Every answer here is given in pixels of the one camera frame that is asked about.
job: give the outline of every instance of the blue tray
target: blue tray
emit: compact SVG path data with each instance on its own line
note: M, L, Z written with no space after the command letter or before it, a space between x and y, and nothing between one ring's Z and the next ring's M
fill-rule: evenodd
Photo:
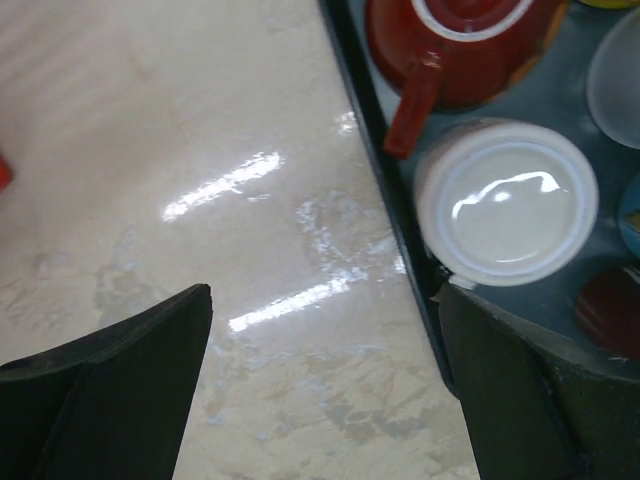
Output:
M420 156L451 126L478 117L514 118L554 129L587 156L598 178L600 211L593 234L580 254L556 274L530 285L479 287L475 293L528 321L582 344L591 342L574 323L574 302L596 273L630 261L616 226L617 203L640 170L640 152L619 145L593 123L587 110L585 77L602 37L628 11L571 5L558 36L542 60L520 83L492 103L464 112L429 117L414 155L399 162L382 142L399 102L376 69L364 29L365 0L320 0L336 57L358 119L400 252L442 378L455 395L455 382L432 297L446 281L444 270L424 245L413 206L413 175Z

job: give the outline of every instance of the white marble floor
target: white marble floor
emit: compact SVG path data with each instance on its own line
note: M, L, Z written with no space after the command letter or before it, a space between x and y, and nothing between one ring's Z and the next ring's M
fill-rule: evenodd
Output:
M0 362L197 282L177 479L477 478L315 0L1 0Z

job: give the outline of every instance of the white cup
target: white cup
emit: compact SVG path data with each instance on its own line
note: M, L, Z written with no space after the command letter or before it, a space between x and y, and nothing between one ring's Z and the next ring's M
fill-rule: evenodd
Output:
M607 136L640 149L640 8L604 37L587 74L587 103Z
M566 265L587 241L598 186L553 130L504 119L462 124L424 155L414 199L425 243L449 281L515 286Z

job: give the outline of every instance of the red cup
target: red cup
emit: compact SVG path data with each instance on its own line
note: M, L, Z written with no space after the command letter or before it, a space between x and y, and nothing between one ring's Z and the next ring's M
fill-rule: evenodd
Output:
M596 275L576 302L576 323L598 347L640 362L640 269L625 265Z
M407 158L433 108L491 100L553 41L568 0L367 0L367 41L401 90L384 149Z

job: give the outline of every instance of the orange object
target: orange object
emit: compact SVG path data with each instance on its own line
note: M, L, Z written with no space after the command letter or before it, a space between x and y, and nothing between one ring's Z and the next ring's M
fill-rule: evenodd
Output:
M4 190L4 188L11 183L11 179L13 175L9 166L4 162L2 158L0 158L0 191Z

